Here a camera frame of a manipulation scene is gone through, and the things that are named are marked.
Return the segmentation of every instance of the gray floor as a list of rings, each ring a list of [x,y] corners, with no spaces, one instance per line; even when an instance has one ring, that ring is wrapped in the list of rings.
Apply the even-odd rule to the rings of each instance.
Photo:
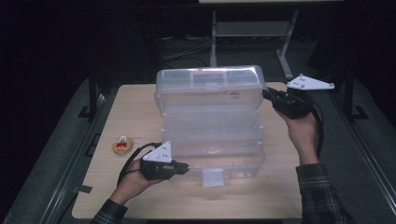
[[[219,43],[218,66],[257,64],[262,67],[266,81],[286,81],[277,61],[275,49],[282,39],[238,39]],[[186,40],[168,40],[164,43],[164,55],[174,55],[202,43]],[[315,43],[290,44],[287,58],[293,74],[313,76],[318,71],[306,65]],[[185,56],[179,60],[164,61],[165,67],[202,67],[209,63],[209,53]],[[93,151],[90,144],[97,141],[106,117],[116,96],[117,89],[102,98],[100,112],[93,122],[78,118],[80,109],[88,104],[88,83],[81,84],[58,126],[49,139],[34,170],[23,186],[11,208],[10,223],[89,223],[71,216],[73,198],[81,185]],[[357,223],[396,223],[396,216],[379,187],[370,164],[361,152],[361,144],[355,140],[349,123],[339,112],[337,102],[342,92],[312,92],[325,117],[325,141],[321,160],[329,170],[335,186],[340,191],[347,210]],[[354,104],[360,105],[369,119],[356,120],[354,126],[366,140],[382,171],[391,185],[396,180],[396,132],[375,106],[368,91],[355,84]],[[125,220],[124,223],[145,223],[145,220]],[[299,220],[283,220],[283,223],[299,223]]]

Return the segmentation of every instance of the hand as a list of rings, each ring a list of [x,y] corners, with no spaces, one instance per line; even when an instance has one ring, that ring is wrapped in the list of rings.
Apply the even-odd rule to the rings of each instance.
[[[300,158],[300,164],[319,163],[315,150],[318,125],[312,113],[301,119],[290,119],[276,110],[276,113],[286,121],[289,130],[289,138],[294,144]]]
[[[138,171],[140,169],[140,160],[134,160],[128,167],[127,171],[133,171],[126,174],[117,188],[114,190],[113,194],[110,196],[110,200],[125,205],[130,199],[136,197],[145,189],[151,185],[158,184],[163,180],[147,180]]]

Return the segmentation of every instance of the box lid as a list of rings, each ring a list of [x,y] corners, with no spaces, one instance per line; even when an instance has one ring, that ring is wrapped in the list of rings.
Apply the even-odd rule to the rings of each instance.
[[[177,113],[256,111],[267,89],[257,65],[162,70],[155,101],[163,116]]]

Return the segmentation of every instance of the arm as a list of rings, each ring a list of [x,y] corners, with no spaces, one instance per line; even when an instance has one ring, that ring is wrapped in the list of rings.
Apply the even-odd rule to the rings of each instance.
[[[303,204],[303,223],[355,223],[343,206],[323,164],[319,163],[315,142],[317,124],[312,114],[289,119],[276,111],[288,125],[289,138],[297,149],[296,167]]]
[[[107,199],[105,204],[95,215],[93,224],[119,224],[125,216],[127,207],[124,205],[132,198],[142,193],[151,185],[162,182],[162,180],[147,180],[138,171],[140,168],[139,160],[132,161],[128,171],[133,171],[126,175]]]

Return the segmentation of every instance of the dark background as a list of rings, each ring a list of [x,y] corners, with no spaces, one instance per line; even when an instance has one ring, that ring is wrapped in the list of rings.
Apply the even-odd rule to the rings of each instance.
[[[150,83],[162,68],[155,36],[210,35],[210,10],[125,10],[145,1],[119,1],[121,10],[98,7],[105,2],[0,2],[0,220],[83,80],[94,73],[102,92]],[[309,65],[323,74],[353,70],[394,126],[395,8],[391,1],[368,0],[304,8],[293,34],[302,41],[322,34]]]

